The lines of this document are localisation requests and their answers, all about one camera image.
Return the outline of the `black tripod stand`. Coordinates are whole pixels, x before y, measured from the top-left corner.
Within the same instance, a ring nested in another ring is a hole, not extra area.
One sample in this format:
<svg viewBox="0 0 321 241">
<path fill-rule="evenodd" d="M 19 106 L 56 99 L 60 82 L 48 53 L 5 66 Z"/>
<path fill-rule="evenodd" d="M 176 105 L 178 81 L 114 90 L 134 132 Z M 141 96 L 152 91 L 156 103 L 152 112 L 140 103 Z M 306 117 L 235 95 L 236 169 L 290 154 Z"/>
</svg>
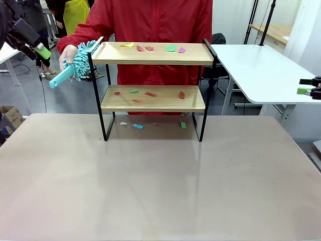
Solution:
<svg viewBox="0 0 321 241">
<path fill-rule="evenodd" d="M 246 30 L 246 34 L 245 34 L 245 38 L 244 38 L 244 42 L 243 42 L 244 45 L 246 45 L 248 43 L 248 39 L 249 39 L 249 36 L 250 36 L 250 31 L 251 31 L 251 26 L 250 25 L 253 24 L 258 3 L 259 3 L 259 0 L 254 0 L 254 2 L 253 2 L 251 15 L 250 15 L 249 23 L 248 23 L 248 26 L 247 26 L 247 30 Z"/>
</svg>

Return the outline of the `person's right hand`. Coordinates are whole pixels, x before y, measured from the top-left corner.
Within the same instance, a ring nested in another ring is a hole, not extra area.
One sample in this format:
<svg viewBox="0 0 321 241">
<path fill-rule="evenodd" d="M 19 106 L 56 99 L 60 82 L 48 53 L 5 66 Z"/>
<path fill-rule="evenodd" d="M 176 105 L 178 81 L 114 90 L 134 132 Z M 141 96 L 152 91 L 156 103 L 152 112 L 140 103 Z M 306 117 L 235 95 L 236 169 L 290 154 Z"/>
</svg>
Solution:
<svg viewBox="0 0 321 241">
<path fill-rule="evenodd" d="M 59 58 L 59 66 L 61 71 L 64 70 L 64 60 L 66 60 L 67 64 L 72 64 L 77 53 L 78 49 L 76 46 L 70 44 L 65 47 Z"/>
</svg>

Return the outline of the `figure in dark grey top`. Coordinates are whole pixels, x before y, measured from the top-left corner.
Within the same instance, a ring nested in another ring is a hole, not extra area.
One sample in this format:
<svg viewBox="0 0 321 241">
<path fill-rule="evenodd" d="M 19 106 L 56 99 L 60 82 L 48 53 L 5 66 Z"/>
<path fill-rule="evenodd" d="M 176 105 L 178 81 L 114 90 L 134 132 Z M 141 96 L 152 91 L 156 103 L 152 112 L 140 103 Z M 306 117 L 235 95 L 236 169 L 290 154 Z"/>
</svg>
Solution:
<svg viewBox="0 0 321 241">
<path fill-rule="evenodd" d="M 24 11 L 23 19 L 40 35 L 41 43 L 49 49 L 48 31 L 40 0 L 19 0 Z M 50 58 L 44 59 L 37 53 L 36 66 L 42 71 L 42 76 L 51 80 L 56 72 L 50 69 Z"/>
</svg>

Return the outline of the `teal microfiber duster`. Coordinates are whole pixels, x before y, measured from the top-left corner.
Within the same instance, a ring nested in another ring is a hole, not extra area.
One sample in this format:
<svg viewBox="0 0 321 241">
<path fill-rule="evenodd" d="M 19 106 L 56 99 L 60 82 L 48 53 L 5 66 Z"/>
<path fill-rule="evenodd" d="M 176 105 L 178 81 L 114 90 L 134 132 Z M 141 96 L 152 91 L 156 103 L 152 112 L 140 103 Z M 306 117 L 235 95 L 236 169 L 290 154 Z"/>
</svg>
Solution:
<svg viewBox="0 0 321 241">
<path fill-rule="evenodd" d="M 99 45 L 100 44 L 96 43 L 95 40 L 88 41 L 87 43 L 82 42 L 79 44 L 78 53 L 75 55 L 73 63 L 67 64 L 66 60 L 64 60 L 64 70 L 49 82 L 49 86 L 54 89 L 66 80 L 81 81 L 81 77 L 84 77 L 91 72 L 88 53 L 93 55 L 98 49 Z"/>
</svg>

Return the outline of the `small white side table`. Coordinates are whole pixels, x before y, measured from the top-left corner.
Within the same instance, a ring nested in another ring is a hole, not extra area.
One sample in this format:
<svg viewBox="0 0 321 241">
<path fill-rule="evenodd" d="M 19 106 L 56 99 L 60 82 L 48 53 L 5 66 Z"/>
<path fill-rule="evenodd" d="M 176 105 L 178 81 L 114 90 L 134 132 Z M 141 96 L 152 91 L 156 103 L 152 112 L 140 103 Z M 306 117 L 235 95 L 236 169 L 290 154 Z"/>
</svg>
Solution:
<svg viewBox="0 0 321 241">
<path fill-rule="evenodd" d="M 19 53 L 20 53 L 19 50 L 13 49 L 7 43 L 4 43 L 4 45 L 0 49 L 0 64 L 3 64 L 3 63 L 6 64 L 6 67 L 8 69 L 7 72 L 10 74 L 10 77 L 13 81 L 14 86 L 17 86 L 17 87 L 19 87 L 21 84 L 18 81 L 17 75 L 14 71 L 14 68 L 12 66 L 10 59 Z"/>
</svg>

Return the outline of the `wooden background desk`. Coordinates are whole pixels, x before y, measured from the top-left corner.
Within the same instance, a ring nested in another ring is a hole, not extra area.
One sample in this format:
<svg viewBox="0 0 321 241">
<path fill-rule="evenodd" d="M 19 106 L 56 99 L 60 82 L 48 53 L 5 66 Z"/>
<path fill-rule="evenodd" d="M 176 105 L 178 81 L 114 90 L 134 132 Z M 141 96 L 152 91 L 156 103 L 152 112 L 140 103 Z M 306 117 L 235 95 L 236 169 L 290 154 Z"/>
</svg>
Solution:
<svg viewBox="0 0 321 241">
<path fill-rule="evenodd" d="M 256 30 L 260 36 L 263 36 L 263 32 L 265 29 L 265 25 L 260 24 L 250 24 L 250 28 Z M 272 41 L 286 46 L 289 36 L 291 34 L 293 25 L 279 25 L 279 24 L 271 24 L 268 27 L 266 37 L 271 39 Z"/>
</svg>

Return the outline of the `two-tier wooden metal shelf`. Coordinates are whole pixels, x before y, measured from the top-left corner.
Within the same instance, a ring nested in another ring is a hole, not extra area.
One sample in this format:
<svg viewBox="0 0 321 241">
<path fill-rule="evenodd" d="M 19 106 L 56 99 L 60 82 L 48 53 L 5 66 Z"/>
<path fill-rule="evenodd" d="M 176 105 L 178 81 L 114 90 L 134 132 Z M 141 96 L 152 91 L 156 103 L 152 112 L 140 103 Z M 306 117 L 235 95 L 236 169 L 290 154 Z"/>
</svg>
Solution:
<svg viewBox="0 0 321 241">
<path fill-rule="evenodd" d="M 178 48 L 185 48 L 184 53 L 165 51 L 167 43 L 140 43 L 133 47 L 121 47 L 124 42 L 105 42 L 100 37 L 98 49 L 93 55 L 88 53 L 90 70 L 94 70 L 94 65 L 102 64 L 108 67 L 110 64 L 117 65 L 178 65 L 178 66 L 204 66 L 214 67 L 218 59 L 216 52 L 208 40 L 202 43 L 177 43 Z M 136 49 L 139 45 L 144 48 L 144 52 Z M 148 51 L 145 47 L 154 47 L 153 51 Z M 197 138 L 203 140 L 206 118 L 208 115 L 209 102 L 212 92 L 209 90 L 206 99 L 202 98 L 199 85 L 112 85 L 108 79 L 108 87 L 103 98 L 98 93 L 97 82 L 93 80 L 96 105 L 98 109 L 103 139 L 109 138 L 116 112 L 187 112 L 191 113 Z M 132 89 L 138 92 L 129 93 Z M 185 99 L 179 99 L 179 93 L 185 93 Z M 151 92 L 156 97 L 147 96 L 144 93 Z M 143 103 L 132 101 L 132 99 L 143 99 Z"/>
</svg>

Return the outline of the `person's right forearm red sleeve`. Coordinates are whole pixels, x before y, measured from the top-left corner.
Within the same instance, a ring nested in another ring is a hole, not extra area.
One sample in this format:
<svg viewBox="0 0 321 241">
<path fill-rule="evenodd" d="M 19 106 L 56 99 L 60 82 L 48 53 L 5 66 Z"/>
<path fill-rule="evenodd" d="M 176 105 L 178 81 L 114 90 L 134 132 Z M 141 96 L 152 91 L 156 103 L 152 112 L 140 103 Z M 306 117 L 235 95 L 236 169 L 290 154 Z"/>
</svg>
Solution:
<svg viewBox="0 0 321 241">
<path fill-rule="evenodd" d="M 60 54 L 62 54 L 63 50 L 67 47 L 67 45 L 78 46 L 82 42 L 88 42 L 94 40 L 95 37 L 91 36 L 91 33 L 88 31 L 80 31 L 75 32 L 72 35 L 65 36 L 60 39 L 57 44 L 57 49 Z"/>
</svg>

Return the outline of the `black stand pole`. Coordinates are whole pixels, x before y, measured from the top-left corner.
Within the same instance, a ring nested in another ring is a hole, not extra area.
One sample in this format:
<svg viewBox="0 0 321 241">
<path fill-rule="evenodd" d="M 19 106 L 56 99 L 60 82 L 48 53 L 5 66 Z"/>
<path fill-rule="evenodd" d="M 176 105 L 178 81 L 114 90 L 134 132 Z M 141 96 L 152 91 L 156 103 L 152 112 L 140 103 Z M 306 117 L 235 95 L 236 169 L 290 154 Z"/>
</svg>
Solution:
<svg viewBox="0 0 321 241">
<path fill-rule="evenodd" d="M 275 5 L 276 5 L 276 0 L 272 0 L 272 4 L 271 4 L 271 7 L 270 7 L 270 12 L 269 12 L 266 24 L 265 24 L 265 28 L 264 28 L 264 31 L 263 31 L 259 46 L 264 46 L 264 41 L 265 41 L 265 38 L 266 38 L 266 35 L 267 35 L 267 31 L 268 31 L 268 28 L 269 28 L 269 25 L 270 25 L 270 21 L 271 21 L 273 12 L 274 12 Z"/>
</svg>

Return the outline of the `person in red jacket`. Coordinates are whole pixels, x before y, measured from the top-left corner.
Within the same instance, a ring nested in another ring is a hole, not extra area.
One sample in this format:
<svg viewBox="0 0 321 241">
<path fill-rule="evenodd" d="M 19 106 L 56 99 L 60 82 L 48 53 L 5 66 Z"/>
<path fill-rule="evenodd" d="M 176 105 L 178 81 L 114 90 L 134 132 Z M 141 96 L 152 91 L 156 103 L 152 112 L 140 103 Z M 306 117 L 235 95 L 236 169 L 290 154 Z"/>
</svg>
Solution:
<svg viewBox="0 0 321 241">
<path fill-rule="evenodd" d="M 85 23 L 94 40 L 201 43 L 212 38 L 212 0 L 95 0 Z M 197 66 L 118 65 L 119 85 L 195 85 Z"/>
</svg>

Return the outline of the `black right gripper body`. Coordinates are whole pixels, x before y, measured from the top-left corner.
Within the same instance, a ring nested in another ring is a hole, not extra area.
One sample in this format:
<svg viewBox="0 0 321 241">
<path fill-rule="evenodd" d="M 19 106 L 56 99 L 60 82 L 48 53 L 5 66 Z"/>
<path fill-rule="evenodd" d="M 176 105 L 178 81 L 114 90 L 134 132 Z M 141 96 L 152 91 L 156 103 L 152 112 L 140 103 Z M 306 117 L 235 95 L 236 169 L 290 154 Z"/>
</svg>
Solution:
<svg viewBox="0 0 321 241">
<path fill-rule="evenodd" d="M 316 76 L 311 80 L 311 85 L 314 88 L 310 91 L 312 99 L 321 99 L 321 76 Z"/>
</svg>

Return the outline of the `figure in yellow apron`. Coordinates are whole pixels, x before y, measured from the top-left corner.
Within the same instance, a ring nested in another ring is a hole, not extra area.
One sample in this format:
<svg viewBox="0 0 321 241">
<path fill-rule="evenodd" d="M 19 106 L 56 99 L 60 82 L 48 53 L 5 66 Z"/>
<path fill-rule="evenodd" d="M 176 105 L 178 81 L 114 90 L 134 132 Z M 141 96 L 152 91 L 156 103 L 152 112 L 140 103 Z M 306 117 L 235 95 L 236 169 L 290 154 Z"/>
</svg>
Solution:
<svg viewBox="0 0 321 241">
<path fill-rule="evenodd" d="M 85 23 L 95 0 L 45 0 L 47 7 L 55 15 L 58 29 L 65 36 L 75 33 L 79 24 Z"/>
</svg>

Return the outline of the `large white side table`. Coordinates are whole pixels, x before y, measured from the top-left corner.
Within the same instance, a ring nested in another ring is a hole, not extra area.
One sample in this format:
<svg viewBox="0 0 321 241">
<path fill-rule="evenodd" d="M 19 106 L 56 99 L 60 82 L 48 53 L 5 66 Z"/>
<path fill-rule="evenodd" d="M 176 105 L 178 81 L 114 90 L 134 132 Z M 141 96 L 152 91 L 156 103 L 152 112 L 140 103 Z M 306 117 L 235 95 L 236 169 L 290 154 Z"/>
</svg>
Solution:
<svg viewBox="0 0 321 241">
<path fill-rule="evenodd" d="M 299 81 L 314 75 L 271 47 L 212 45 L 212 48 L 230 77 L 222 115 L 227 115 L 233 84 L 251 103 L 263 106 L 261 115 L 265 115 L 267 106 L 275 106 L 282 114 L 282 123 L 289 119 L 296 105 L 321 105 L 321 100 L 297 94 Z"/>
</svg>

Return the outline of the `cardboard box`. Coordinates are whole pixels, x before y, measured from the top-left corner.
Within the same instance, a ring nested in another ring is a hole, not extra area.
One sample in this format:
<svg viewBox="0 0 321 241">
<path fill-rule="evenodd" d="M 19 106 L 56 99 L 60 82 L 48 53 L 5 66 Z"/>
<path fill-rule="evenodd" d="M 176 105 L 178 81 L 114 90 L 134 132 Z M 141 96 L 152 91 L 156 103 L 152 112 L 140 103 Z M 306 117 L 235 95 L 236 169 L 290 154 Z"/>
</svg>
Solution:
<svg viewBox="0 0 321 241">
<path fill-rule="evenodd" d="M 24 122 L 16 106 L 0 106 L 0 146 Z"/>
</svg>

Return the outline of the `grey metal frame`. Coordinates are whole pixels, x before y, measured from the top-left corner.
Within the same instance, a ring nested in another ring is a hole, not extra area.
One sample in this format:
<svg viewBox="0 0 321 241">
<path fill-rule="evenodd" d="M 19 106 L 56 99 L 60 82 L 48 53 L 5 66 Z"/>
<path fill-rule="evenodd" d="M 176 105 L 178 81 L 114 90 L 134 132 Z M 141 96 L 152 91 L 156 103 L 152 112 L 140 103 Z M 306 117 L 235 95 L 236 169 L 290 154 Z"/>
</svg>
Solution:
<svg viewBox="0 0 321 241">
<path fill-rule="evenodd" d="M 308 157 L 321 173 L 321 140 L 313 142 L 313 151 L 308 153 Z"/>
</svg>

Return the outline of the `black chair back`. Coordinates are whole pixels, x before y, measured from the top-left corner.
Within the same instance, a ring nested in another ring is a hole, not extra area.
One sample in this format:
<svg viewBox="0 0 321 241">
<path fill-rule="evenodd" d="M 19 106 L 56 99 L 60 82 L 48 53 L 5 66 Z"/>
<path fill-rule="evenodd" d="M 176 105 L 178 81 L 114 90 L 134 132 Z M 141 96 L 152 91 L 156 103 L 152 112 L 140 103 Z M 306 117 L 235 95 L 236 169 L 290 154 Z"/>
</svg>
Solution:
<svg viewBox="0 0 321 241">
<path fill-rule="evenodd" d="M 212 35 L 211 44 L 214 44 L 214 45 L 222 44 L 222 45 L 224 45 L 224 44 L 226 44 L 226 38 L 222 33 L 215 33 L 215 34 Z"/>
</svg>

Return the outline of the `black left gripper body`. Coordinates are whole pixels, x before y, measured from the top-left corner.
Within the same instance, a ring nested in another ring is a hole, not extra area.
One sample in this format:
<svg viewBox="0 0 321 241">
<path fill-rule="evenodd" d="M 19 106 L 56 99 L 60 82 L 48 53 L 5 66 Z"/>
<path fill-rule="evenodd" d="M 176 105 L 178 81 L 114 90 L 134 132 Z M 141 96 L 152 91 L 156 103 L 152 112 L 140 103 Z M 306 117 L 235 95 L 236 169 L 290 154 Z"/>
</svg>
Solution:
<svg viewBox="0 0 321 241">
<path fill-rule="evenodd" d="M 39 45 L 40 35 L 24 19 L 9 21 L 8 28 L 7 43 L 12 48 L 35 48 Z"/>
</svg>

